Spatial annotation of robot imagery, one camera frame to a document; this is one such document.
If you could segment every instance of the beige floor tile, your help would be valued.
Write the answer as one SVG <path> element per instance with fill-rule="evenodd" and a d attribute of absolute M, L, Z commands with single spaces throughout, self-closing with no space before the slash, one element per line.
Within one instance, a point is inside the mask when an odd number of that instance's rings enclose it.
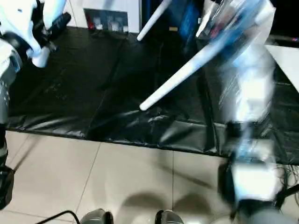
<path fill-rule="evenodd" d="M 10 165 L 11 161 L 18 153 L 21 146 L 24 144 L 25 140 L 27 139 L 28 134 L 7 131 L 5 137 L 8 146 L 8 157 L 7 157 L 6 164 Z"/>
<path fill-rule="evenodd" d="M 11 164 L 17 171 L 6 210 L 42 217 L 75 211 L 99 144 L 31 135 Z"/>
<path fill-rule="evenodd" d="M 37 222 L 43 221 L 45 218 L 35 217 L 30 215 L 24 215 L 20 213 L 14 213 L 10 211 L 0 212 L 0 223 L 1 224 L 35 224 Z M 49 224 L 71 224 L 71 222 L 53 220 L 48 222 Z"/>
<path fill-rule="evenodd" d="M 102 143 L 78 210 L 103 208 L 117 224 L 153 224 L 171 209 L 172 152 Z"/>
<path fill-rule="evenodd" d="M 229 214 L 217 193 L 218 166 L 222 158 L 174 152 L 173 210 L 185 224 L 205 224 Z"/>

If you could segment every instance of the black cable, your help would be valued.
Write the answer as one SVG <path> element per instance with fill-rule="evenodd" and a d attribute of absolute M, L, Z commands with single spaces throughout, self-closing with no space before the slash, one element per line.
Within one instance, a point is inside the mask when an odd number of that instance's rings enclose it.
<path fill-rule="evenodd" d="M 76 214 L 75 214 L 74 212 L 70 211 L 70 210 L 66 210 L 66 211 L 60 212 L 60 213 L 58 213 L 57 215 L 54 215 L 54 216 L 52 216 L 52 217 L 50 217 L 50 218 L 47 218 L 47 219 L 45 219 L 45 220 L 43 220 L 43 221 L 41 221 L 41 222 L 39 222 L 39 223 L 36 223 L 36 224 L 47 223 L 47 222 L 49 222 L 49 221 L 51 221 L 51 220 L 53 220 L 53 219 L 55 219 L 55 218 L 58 218 L 58 217 L 60 217 L 60 216 L 65 215 L 65 214 L 67 214 L 67 213 L 70 213 L 70 214 L 75 218 L 76 223 L 77 223 L 77 224 L 80 224 L 80 221 L 79 221 L 78 217 L 76 216 Z"/>

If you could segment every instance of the white plastic pole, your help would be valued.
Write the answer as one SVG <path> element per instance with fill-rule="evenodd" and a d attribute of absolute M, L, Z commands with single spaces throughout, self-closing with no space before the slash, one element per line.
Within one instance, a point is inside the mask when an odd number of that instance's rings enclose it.
<path fill-rule="evenodd" d="M 147 32 L 152 28 L 155 22 L 160 18 L 160 16 L 164 13 L 164 11 L 168 8 L 172 0 L 163 0 L 162 3 L 155 10 L 153 15 L 150 17 L 149 21 L 145 24 L 139 35 L 137 36 L 137 40 L 141 41 Z"/>
<path fill-rule="evenodd" d="M 182 68 L 180 68 L 173 76 L 170 77 L 160 88 L 158 88 L 150 97 L 148 97 L 142 104 L 140 109 L 145 111 L 153 106 L 157 101 L 163 98 L 171 90 L 181 84 L 190 75 L 196 72 L 200 67 L 205 65 L 213 57 L 215 57 L 226 45 L 227 36 L 219 39 L 205 46 L 198 52 L 190 61 L 188 61 Z"/>

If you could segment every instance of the black tarp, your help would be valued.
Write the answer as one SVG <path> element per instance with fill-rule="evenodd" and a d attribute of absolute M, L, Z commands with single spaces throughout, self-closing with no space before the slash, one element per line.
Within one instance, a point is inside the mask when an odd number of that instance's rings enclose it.
<path fill-rule="evenodd" d="M 133 34 L 68 28 L 57 44 L 46 68 L 28 63 L 18 74 L 8 129 L 228 156 L 214 74 L 201 69 L 146 112 L 139 110 L 192 56 L 175 37 L 138 42 Z M 299 94 L 278 66 L 275 81 L 261 135 L 274 140 L 279 162 L 299 165 Z"/>

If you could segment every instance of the plastic wrap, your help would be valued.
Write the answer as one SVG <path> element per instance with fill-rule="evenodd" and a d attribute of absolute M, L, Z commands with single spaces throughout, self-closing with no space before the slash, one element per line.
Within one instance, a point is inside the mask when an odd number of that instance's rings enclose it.
<path fill-rule="evenodd" d="M 221 80 L 210 61 L 146 112 L 139 104 L 190 58 L 179 38 L 68 28 L 44 69 L 27 64 L 11 86 L 9 130 L 228 157 Z M 299 164 L 299 94 L 274 70 L 270 115 L 258 127 L 276 160 Z"/>

